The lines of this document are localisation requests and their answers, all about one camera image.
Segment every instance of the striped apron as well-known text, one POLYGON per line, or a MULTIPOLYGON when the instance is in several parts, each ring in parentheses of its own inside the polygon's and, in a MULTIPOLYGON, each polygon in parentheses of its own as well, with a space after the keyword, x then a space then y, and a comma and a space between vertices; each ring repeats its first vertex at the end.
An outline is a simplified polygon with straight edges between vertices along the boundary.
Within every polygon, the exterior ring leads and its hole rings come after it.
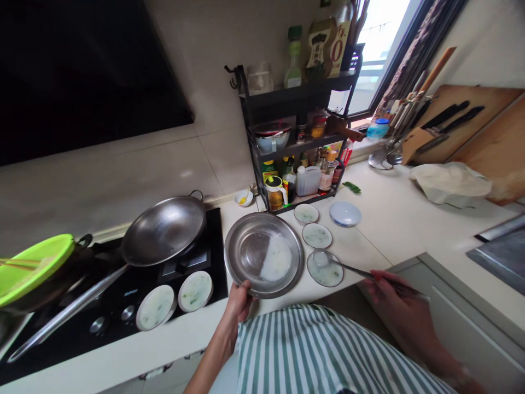
POLYGON ((378 336, 318 305, 239 325, 237 393, 455 393, 378 336))

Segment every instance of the hand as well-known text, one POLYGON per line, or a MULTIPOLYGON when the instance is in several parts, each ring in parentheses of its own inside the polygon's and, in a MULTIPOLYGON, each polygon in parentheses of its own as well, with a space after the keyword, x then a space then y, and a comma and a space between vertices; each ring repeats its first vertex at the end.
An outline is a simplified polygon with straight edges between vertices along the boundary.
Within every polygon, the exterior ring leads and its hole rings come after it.
POLYGON ((217 332, 228 336, 232 345, 237 340, 238 323, 245 321, 250 313, 253 301, 253 297, 248 295, 250 287, 250 282, 247 280, 240 286, 232 283, 226 310, 217 327, 217 332))
POLYGON ((253 297, 248 295, 250 288, 250 282, 247 280, 242 282, 240 286, 237 286, 235 283, 231 284, 230 297, 228 298, 224 316, 235 321, 235 324, 245 321, 250 313, 250 306, 253 301, 253 297))
POLYGON ((426 301, 418 298, 399 297, 394 288, 383 278, 389 278, 410 286, 403 278, 385 272, 370 271, 376 276, 376 282, 366 280, 366 287, 374 303, 381 305, 384 313, 394 328, 409 344, 416 349, 441 346, 434 331, 432 316, 426 301))

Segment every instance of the spice rack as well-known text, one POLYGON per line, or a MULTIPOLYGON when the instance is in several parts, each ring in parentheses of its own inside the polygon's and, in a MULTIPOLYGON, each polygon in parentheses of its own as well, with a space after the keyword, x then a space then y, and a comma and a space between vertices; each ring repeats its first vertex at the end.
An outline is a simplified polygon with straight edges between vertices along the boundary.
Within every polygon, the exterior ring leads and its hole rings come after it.
POLYGON ((337 78, 308 82, 295 88, 274 90, 269 93, 255 96, 250 96, 249 94, 248 82, 242 65, 235 67, 233 70, 229 69, 228 66, 224 66, 226 71, 235 75, 235 78, 230 80, 230 86, 239 92, 239 99, 241 102, 257 188, 264 201, 266 209, 269 212, 270 204, 263 182, 263 162, 279 159, 284 156, 290 157, 292 155, 295 155, 295 157, 298 158, 299 154, 306 150, 319 148, 336 142, 343 142, 343 146, 339 150, 339 155, 337 157, 337 161, 342 165, 342 172, 337 185, 332 187, 332 189, 324 195, 312 195, 309 199, 296 197, 290 205, 277 211, 271 211, 271 213, 277 215, 294 209, 295 205, 298 203, 312 203, 332 197, 337 193, 345 171, 345 166, 341 161, 341 154, 345 148, 346 137, 340 134, 325 135, 318 140, 311 140, 307 137, 306 142, 297 144, 295 140, 295 131, 292 130, 292 135, 290 135, 288 144, 283 149, 277 152, 264 154, 257 146, 255 134, 252 131, 253 127, 260 123, 276 121, 290 116, 297 116, 298 114, 306 115, 308 112, 315 109, 327 108, 330 101, 330 94, 333 90, 349 91, 348 100, 343 113, 343 116, 346 117, 348 115, 348 107, 363 64, 363 47, 364 44, 358 44, 355 46, 349 71, 341 72, 342 75, 337 78))

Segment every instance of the gas stove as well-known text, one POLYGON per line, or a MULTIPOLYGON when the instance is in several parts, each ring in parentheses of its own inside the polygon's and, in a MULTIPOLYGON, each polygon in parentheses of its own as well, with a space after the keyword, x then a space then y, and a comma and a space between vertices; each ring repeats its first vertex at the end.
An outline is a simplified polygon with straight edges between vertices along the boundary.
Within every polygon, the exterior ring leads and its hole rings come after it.
MULTIPOLYGON (((169 285, 178 294, 190 274, 206 271, 213 282, 213 294, 208 304, 228 297, 220 208, 215 208, 206 212, 206 229, 190 252, 159 265, 131 267, 43 343, 30 349, 17 361, 7 363, 9 356, 58 312, 100 279, 124 265, 120 256, 121 241, 122 238, 119 238, 93 244, 90 277, 60 300, 34 313, 0 360, 0 385, 138 333, 135 323, 138 307, 157 286, 169 285)), ((177 307, 170 320, 183 314, 177 307)))

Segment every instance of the kitchen counter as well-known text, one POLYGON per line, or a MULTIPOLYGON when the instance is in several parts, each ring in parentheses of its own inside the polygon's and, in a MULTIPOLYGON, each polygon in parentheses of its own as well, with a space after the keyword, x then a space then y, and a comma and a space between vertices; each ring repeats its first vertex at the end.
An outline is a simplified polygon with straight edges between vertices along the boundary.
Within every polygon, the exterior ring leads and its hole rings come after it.
MULTIPOLYGON (((427 252, 525 330, 523 296, 465 255, 481 244, 473 235, 516 214, 485 200, 479 201, 476 209, 465 210, 433 204, 412 184, 408 174, 409 169, 403 166, 391 171, 374 170, 365 161, 349 166, 343 181, 357 184, 362 194, 355 195, 342 188, 335 197, 314 203, 320 213, 319 223, 325 225, 334 238, 330 252, 363 270, 388 269, 427 252), (362 222, 353 228, 336 226, 328 214, 334 201, 355 204, 363 214, 362 222)), ((257 211, 255 204, 240 208, 233 201, 219 207, 223 238, 239 218, 257 211)), ((293 211, 280 216, 300 234, 302 226, 295 220, 293 211)), ((306 258, 313 249, 304 242, 303 248, 306 258)), ((260 300, 252 313, 263 314, 293 303, 312 302, 360 280, 358 275, 346 271, 341 284, 326 288, 314 282, 305 269, 299 283, 288 294, 260 300)), ((108 389, 206 347, 226 302, 221 300, 150 332, 132 335, 6 384, 0 387, 0 393, 94 394, 108 389)))

